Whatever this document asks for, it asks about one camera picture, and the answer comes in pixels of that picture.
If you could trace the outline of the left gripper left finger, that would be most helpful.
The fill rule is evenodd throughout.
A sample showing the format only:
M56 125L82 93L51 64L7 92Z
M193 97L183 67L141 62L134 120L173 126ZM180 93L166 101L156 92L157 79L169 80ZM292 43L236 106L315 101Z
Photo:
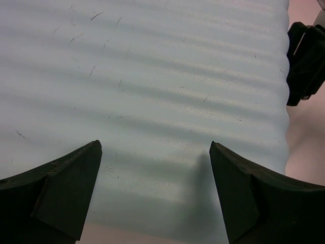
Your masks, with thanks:
M102 145L95 140L1 179L1 243L79 241L101 158Z

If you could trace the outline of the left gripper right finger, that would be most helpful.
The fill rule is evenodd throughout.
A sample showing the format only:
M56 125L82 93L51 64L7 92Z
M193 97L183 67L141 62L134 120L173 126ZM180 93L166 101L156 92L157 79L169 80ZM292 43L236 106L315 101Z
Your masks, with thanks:
M272 171L216 142L209 154L230 243L324 243L324 186Z

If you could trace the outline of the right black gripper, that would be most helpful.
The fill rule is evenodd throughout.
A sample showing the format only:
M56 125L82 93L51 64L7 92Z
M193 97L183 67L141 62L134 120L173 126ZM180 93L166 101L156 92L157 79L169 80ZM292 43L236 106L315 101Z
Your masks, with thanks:
M324 83L324 27L292 24L287 32L289 49L288 106L297 106L316 94Z

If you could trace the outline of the light blue suitcase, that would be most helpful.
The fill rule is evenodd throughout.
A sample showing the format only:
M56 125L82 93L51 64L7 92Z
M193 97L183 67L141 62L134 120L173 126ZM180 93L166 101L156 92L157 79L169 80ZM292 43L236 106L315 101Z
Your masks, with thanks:
M208 151L279 173L288 1L1 1L1 178L99 140L88 224L227 243Z

